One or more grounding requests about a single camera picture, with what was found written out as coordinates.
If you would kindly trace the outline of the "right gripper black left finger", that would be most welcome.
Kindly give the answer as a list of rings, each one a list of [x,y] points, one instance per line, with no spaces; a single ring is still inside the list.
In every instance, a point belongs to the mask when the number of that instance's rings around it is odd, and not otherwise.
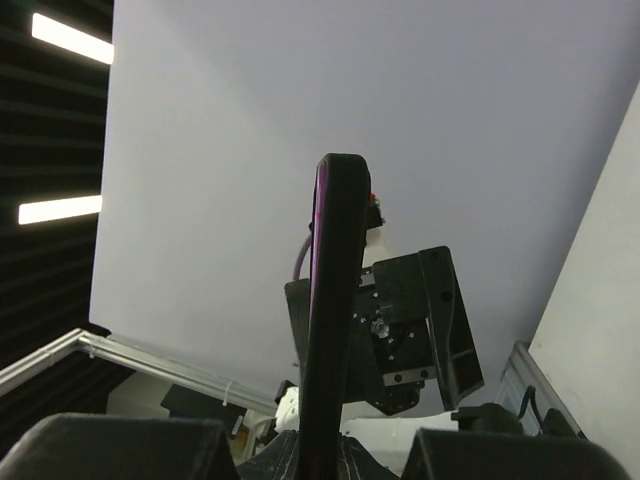
[[[237,479],[214,420],[56,414],[1,461],[3,479]]]

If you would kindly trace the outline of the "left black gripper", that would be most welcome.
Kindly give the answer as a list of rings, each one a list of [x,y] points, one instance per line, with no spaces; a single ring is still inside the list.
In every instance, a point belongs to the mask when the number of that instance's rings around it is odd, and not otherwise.
[[[284,287],[303,400],[365,402],[384,415],[417,405],[436,373],[443,407],[484,385],[451,251],[439,246],[362,269],[359,284],[322,307],[314,330],[309,279]]]

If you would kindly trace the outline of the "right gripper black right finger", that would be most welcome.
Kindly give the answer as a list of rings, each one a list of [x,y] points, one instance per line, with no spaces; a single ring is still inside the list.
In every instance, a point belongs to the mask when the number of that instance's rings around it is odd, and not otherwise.
[[[628,479],[602,447],[581,439],[420,429],[403,479]]]

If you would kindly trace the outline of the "black phone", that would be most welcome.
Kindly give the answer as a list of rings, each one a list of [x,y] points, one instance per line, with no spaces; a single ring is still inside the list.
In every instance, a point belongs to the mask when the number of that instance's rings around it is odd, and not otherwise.
[[[298,479],[338,477],[339,428],[370,193],[370,174],[362,156],[330,153],[317,165]]]

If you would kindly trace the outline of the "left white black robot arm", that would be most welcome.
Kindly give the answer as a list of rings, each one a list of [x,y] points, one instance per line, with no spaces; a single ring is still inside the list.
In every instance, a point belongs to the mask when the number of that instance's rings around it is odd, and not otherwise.
[[[413,408],[428,381],[445,410],[484,383],[449,248],[357,269],[324,260],[285,287],[300,360],[299,425],[239,467],[243,479],[386,479],[340,430],[343,407]]]

